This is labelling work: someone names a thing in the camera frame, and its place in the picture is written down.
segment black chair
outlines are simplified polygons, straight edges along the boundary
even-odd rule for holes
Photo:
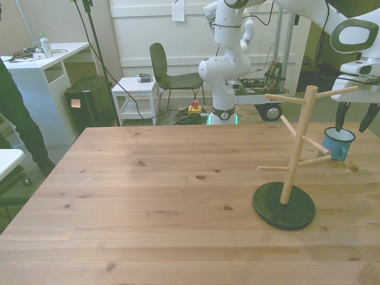
[[[2,116],[0,116],[0,124],[4,122]],[[5,208],[6,219],[11,222],[11,213],[9,211],[9,206],[24,205],[29,200],[29,197],[20,198],[8,198],[2,197],[8,190],[10,190],[14,185],[23,181],[25,186],[31,185],[30,178],[24,172],[24,168],[21,165],[16,166],[3,180],[0,181],[0,207]]]
[[[160,93],[159,106],[161,103],[162,93],[166,90],[169,91],[169,98],[167,100],[166,108],[169,108],[170,94],[172,90],[192,90],[194,97],[196,96],[195,90],[202,87],[203,103],[206,105],[203,90],[203,79],[199,73],[189,73],[182,75],[168,75],[167,74],[167,59],[163,46],[160,43],[153,43],[150,48],[150,58],[152,60],[153,72],[156,81],[162,89]]]

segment chair leg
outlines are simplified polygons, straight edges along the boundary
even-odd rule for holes
[[[159,98],[159,111],[161,111],[161,98],[162,98],[162,93],[164,93],[165,89],[163,89],[160,93],[160,98]]]
[[[202,95],[203,95],[203,103],[204,103],[204,106],[206,106],[206,99],[205,99],[205,97],[204,97],[203,84],[202,84]]]
[[[169,108],[169,101],[170,101],[170,94],[172,92],[172,89],[169,89],[169,97],[167,98],[167,106],[166,106],[166,109]]]

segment black round base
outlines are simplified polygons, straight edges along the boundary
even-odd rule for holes
[[[315,205],[310,196],[293,185],[289,203],[280,202],[283,182],[261,185],[254,194],[256,213],[268,224],[282,230],[300,230],[315,217]]]

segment dark pants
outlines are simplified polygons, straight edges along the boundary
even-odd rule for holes
[[[31,153],[34,162],[40,163],[47,159],[48,151],[39,127],[30,117],[24,105],[21,93],[12,75],[0,59],[0,113],[13,125]],[[12,148],[9,142],[0,134],[0,148]]]

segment paper note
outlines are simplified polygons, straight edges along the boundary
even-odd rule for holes
[[[80,99],[71,99],[71,107],[72,108],[80,108],[81,100]]]
[[[185,0],[172,0],[172,21],[185,21]]]

